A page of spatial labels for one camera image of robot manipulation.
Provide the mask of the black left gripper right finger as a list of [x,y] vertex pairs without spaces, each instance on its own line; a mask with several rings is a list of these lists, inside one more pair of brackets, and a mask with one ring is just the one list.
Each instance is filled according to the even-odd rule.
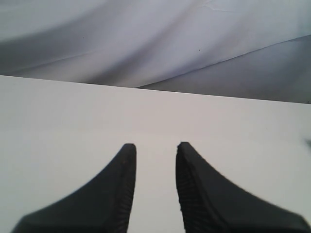
[[296,213],[245,191],[188,142],[177,147],[176,188],[187,233],[309,233]]

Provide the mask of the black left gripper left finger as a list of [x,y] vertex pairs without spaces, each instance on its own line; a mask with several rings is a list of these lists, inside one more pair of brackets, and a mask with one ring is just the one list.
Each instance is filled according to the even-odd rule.
[[63,199],[23,216],[15,233],[125,233],[137,169],[134,144],[124,144],[93,179]]

